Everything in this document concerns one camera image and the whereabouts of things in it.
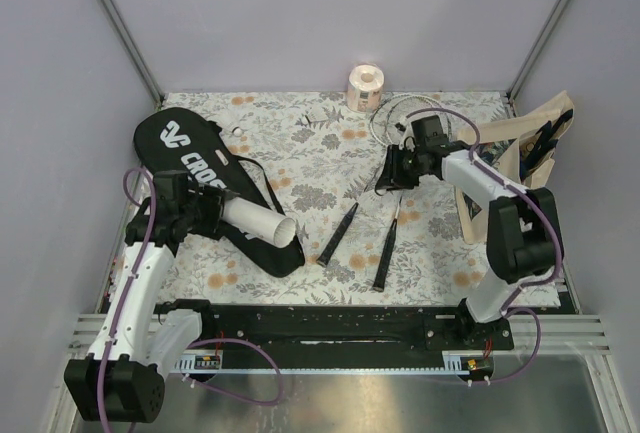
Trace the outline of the white shuttlecock tube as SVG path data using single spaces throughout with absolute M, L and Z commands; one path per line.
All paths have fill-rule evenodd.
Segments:
M 276 248 L 288 246 L 296 234 L 293 219 L 240 197 L 225 202 L 222 219 Z

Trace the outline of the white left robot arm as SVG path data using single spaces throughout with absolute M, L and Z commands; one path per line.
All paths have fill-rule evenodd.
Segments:
M 86 356 L 70 360 L 64 371 L 80 416 L 105 430 L 115 422 L 153 422 L 183 351 L 190 344 L 205 348 L 217 335 L 200 300 L 177 303 L 156 333 L 149 329 L 181 243 L 191 233 L 218 229 L 227 193 L 183 171 L 142 175 L 149 194 L 136 202 L 126 225 L 122 270 L 108 313 Z

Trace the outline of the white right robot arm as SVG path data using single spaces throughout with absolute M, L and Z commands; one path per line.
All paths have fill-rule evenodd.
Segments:
M 490 167 L 461 142 L 414 149 L 390 145 L 377 190 L 410 190 L 430 175 L 470 197 L 488 215 L 486 256 L 489 270 L 462 302 L 465 318 L 455 336 L 475 349 L 491 335 L 490 322 L 506 314 L 526 288 L 551 283 L 559 276 L 563 246 L 553 194 L 527 189 Z

